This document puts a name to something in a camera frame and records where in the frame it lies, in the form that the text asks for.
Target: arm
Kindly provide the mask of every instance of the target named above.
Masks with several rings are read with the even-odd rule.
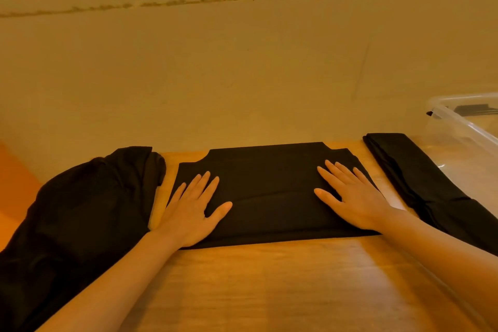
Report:
[[[149,282],[179,248],[206,237],[228,213],[224,203],[206,218],[204,210],[219,178],[204,190],[209,172],[197,175],[187,189],[183,183],[171,198],[157,229],[144,237],[121,260],[54,314],[37,332],[116,331]]]
[[[320,175],[341,195],[315,194],[353,225],[372,229],[409,253],[498,329],[498,257],[422,222],[405,210],[391,207],[358,169],[325,162]]]

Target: wooden tabletop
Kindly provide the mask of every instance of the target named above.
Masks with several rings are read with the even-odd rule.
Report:
[[[390,204],[406,208],[361,141],[348,148]],[[167,171],[150,219],[157,226],[181,162]],[[153,280],[121,331],[487,331],[463,302],[382,236],[183,250]]]

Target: crumpled black fabric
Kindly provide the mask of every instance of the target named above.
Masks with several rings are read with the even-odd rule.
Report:
[[[405,134],[373,133],[366,146],[420,219],[498,256],[498,219],[454,185]]]
[[[326,159],[357,167],[373,183],[348,149],[323,142],[215,149],[195,163],[180,163],[173,190],[205,171],[220,177],[206,216],[233,202],[213,232],[190,248],[377,234],[349,224],[316,197],[313,189],[322,188],[341,199],[316,169]]]
[[[0,252],[0,329],[36,330],[134,247],[165,172],[151,147],[128,147],[42,186]]]

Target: plastic container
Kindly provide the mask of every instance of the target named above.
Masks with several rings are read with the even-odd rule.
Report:
[[[425,132],[415,143],[498,217],[498,92],[434,97],[428,110]]]

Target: beige wall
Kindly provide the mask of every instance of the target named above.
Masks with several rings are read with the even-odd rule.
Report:
[[[0,14],[167,0],[0,0]],[[242,0],[0,18],[0,141],[42,181],[159,151],[414,134],[498,91],[496,0]]]

